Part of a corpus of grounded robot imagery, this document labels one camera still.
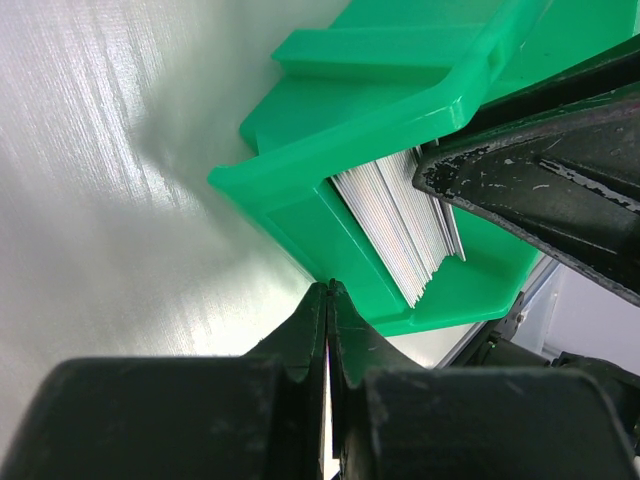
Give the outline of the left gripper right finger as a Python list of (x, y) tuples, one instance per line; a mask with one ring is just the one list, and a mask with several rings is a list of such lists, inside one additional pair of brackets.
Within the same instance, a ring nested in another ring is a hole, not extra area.
[(343, 479), (635, 479), (624, 415), (578, 368), (427, 369), (331, 281), (327, 338)]

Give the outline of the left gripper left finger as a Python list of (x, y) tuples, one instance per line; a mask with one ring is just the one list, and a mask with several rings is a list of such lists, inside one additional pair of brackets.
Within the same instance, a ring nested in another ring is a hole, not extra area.
[(328, 290), (241, 356), (93, 357), (57, 365), (5, 479), (319, 479)]

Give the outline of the green plastic bin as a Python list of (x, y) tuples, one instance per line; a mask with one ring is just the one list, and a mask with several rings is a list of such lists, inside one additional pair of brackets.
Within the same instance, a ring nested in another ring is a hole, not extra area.
[(480, 107), (631, 38), (635, 1), (353, 1), (273, 52), (242, 122), (253, 157), (209, 183), (381, 333), (492, 320), (537, 250), (416, 190), (418, 149)]

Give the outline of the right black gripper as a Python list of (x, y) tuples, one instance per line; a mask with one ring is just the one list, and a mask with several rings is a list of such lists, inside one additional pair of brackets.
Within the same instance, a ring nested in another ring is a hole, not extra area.
[(614, 47), (479, 110), (414, 186), (639, 302), (639, 49)]

